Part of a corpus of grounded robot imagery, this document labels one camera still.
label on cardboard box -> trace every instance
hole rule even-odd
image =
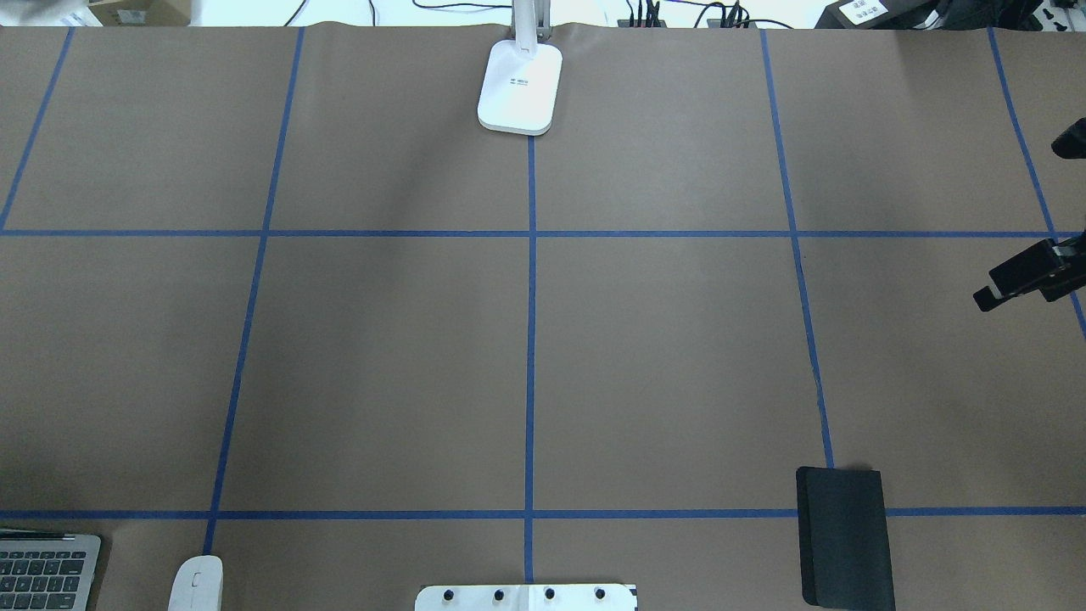
[[[143,25],[147,23],[147,11],[117,11],[117,18],[125,25]]]
[[[848,21],[853,22],[853,25],[867,23],[889,12],[879,0],[853,0],[837,8],[841,9],[842,14],[848,17]]]

laptop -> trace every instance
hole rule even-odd
[[[102,539],[0,529],[0,610],[86,611]]]

black cable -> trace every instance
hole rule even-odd
[[[744,25],[746,25],[748,23],[758,23],[758,22],[775,23],[776,25],[783,25],[784,27],[786,27],[788,29],[795,29],[791,25],[788,25],[786,23],[779,22],[776,20],[743,20],[741,22],[736,22],[734,25],[732,25],[732,27],[742,27],[742,26],[744,26]]]
[[[287,27],[288,25],[290,25],[294,21],[294,17],[298,16],[298,13],[301,13],[302,9],[304,9],[305,5],[308,4],[308,3],[310,3],[310,0],[302,0],[302,3],[298,5],[298,9],[294,11],[294,14],[290,15],[290,18],[287,20],[287,23],[282,24],[282,26]]]
[[[452,4],[419,4],[418,0],[411,0],[419,9],[453,9],[456,7],[475,7],[476,9],[512,9],[510,4],[476,4],[475,2],[453,2]]]
[[[697,14],[697,21],[694,22],[694,27],[697,28],[702,24],[702,17],[705,16],[705,12],[714,7],[720,8],[720,21],[724,21],[724,12],[728,11],[728,7],[724,7],[723,2],[709,2],[708,4],[702,4],[702,12]]]

white wireless mouse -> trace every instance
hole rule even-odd
[[[169,611],[222,611],[223,561],[217,556],[190,558],[177,570]]]

blue grid line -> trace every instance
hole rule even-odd
[[[769,90],[769,107],[773,117],[773,136],[776,139],[776,158],[781,166],[781,184],[784,189],[784,206],[788,213],[788,229],[792,231],[792,257],[796,265],[796,281],[799,283],[799,304],[804,313],[804,328],[807,331],[807,355],[815,375],[815,390],[818,397],[818,411],[822,421],[822,453],[825,456],[825,467],[833,469],[833,442],[830,438],[830,419],[825,413],[825,394],[822,391],[822,371],[818,365],[818,348],[815,345],[815,324],[811,321],[810,301],[807,297],[807,279],[804,276],[803,253],[799,250],[799,236],[796,230],[796,212],[792,204],[792,182],[788,180],[788,164],[784,156],[784,137],[781,135],[781,114],[776,105],[776,88],[773,85],[773,65],[769,56],[769,39],[766,30],[758,30],[761,36],[761,56],[766,64],[766,87]]]
[[[264,254],[267,251],[268,229],[272,225],[272,213],[275,207],[276,187],[279,181],[279,166],[282,164],[282,152],[287,144],[287,129],[290,127],[290,109],[294,101],[294,85],[298,81],[298,65],[302,59],[302,42],[305,40],[305,28],[298,29],[294,42],[294,60],[290,68],[290,81],[287,85],[287,100],[282,107],[282,122],[279,125],[279,141],[276,144],[275,161],[272,164],[272,179],[268,183],[268,198],[264,206],[264,222],[261,231],[261,243],[256,247],[256,263],[253,265],[253,281],[249,289],[249,302],[245,305],[245,322],[241,329],[241,345],[238,348],[238,362],[233,371],[233,385],[230,389],[230,404],[226,412],[226,424],[223,428],[223,444],[218,454],[218,468],[215,473],[215,488],[212,492],[211,517],[207,519],[207,532],[204,535],[204,555],[210,555],[215,540],[215,525],[218,508],[223,500],[223,482],[226,478],[226,463],[230,454],[230,441],[233,436],[233,419],[238,412],[238,397],[241,394],[241,375],[245,369],[245,357],[249,352],[249,338],[253,329],[253,313],[256,309],[256,294],[260,292],[261,272],[264,269]]]
[[[291,521],[460,521],[522,520],[525,511],[510,510],[286,510],[219,511],[218,520],[237,522]],[[779,509],[547,509],[534,510],[534,520],[779,520],[795,519],[797,511]],[[887,518],[1083,515],[1086,506],[992,506],[886,508]],[[207,520],[211,511],[163,510],[0,510],[0,520]]]
[[[358,238],[1047,238],[1048,231],[869,229],[0,229],[0,237],[358,237]],[[1057,231],[1071,238],[1078,231]]]
[[[1011,88],[1007,82],[1007,72],[1003,69],[1002,55],[999,54],[999,42],[996,40],[996,30],[992,26],[988,26],[988,44],[992,46],[992,58],[996,62],[996,73],[999,75],[999,86],[1003,90],[1003,101],[1007,102],[1007,113],[1010,115],[1011,125],[1014,127],[1014,137],[1018,138],[1019,148],[1022,149],[1022,158],[1025,160],[1025,167],[1030,171],[1030,180],[1033,182],[1033,191],[1037,194],[1037,203],[1040,204],[1040,213],[1045,217],[1045,226],[1048,227],[1048,234],[1044,237],[1059,239],[1061,233],[1056,230],[1056,224],[1052,222],[1052,215],[1048,209],[1048,201],[1045,199],[1045,191],[1040,188],[1040,178],[1037,176],[1037,168],[1033,164],[1033,155],[1030,154],[1030,145],[1025,141],[1022,125],[1018,119],[1018,112],[1014,110],[1014,100],[1011,98]],[[1082,331],[1083,340],[1086,340],[1086,317],[1083,316],[1082,303],[1078,301],[1076,292],[1071,293],[1071,307],[1075,310],[1075,318],[1078,320],[1078,329]]]
[[[72,38],[75,36],[75,28],[70,27],[67,34],[64,35],[64,44],[61,47],[61,53],[56,58],[56,65],[53,66],[53,74],[49,77],[49,86],[46,87],[46,93],[41,97],[41,104],[38,106],[38,114],[34,117],[34,125],[30,127],[30,135],[26,138],[26,147],[23,148],[23,156],[18,160],[18,166],[15,168],[15,176],[11,180],[11,188],[8,190],[8,199],[4,200],[3,209],[0,211],[0,229],[8,222],[8,215],[11,214],[11,206],[15,203],[15,194],[18,192],[18,182],[23,179],[23,171],[26,169],[27,162],[30,161],[30,151],[34,149],[34,142],[38,139],[38,129],[41,128],[41,120],[46,117],[46,109],[49,107],[49,100],[53,97],[53,89],[56,88],[56,81],[61,77],[61,68],[64,67],[64,59],[67,58],[67,51],[72,47]]]
[[[534,581],[535,508],[535,137],[528,137],[528,355],[525,389],[525,583]]]

